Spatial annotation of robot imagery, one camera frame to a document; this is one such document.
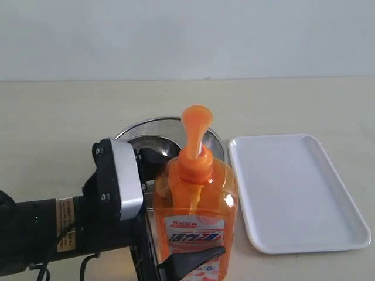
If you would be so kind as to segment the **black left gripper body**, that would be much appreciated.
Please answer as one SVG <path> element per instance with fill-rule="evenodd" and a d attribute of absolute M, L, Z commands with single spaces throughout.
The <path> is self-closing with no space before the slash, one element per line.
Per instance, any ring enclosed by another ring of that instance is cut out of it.
<path fill-rule="evenodd" d="M 147 192 L 147 182 L 141 183 L 142 194 Z M 138 215 L 132 223 L 132 237 L 134 243 L 130 246 L 132 261 L 138 280 L 160 280 L 157 269 L 156 254 L 151 223 L 148 216 L 146 200 L 143 201 Z"/>

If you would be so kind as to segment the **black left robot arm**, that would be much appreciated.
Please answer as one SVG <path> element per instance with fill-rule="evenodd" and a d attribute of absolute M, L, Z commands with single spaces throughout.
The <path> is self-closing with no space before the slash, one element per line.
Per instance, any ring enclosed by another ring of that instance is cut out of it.
<path fill-rule="evenodd" d="M 30 269 L 39 271 L 39 280 L 49 280 L 50 262 L 82 256 L 84 276 L 90 259 L 129 248 L 139 280 L 181 280 L 225 253 L 223 246 L 209 246 L 159 263 L 146 206 L 132 214 L 120 205 L 120 190 L 129 193 L 135 184 L 120 183 L 116 155 L 113 148 L 94 144 L 96 170 L 80 196 L 16 203 L 1 193 L 1 275 Z"/>

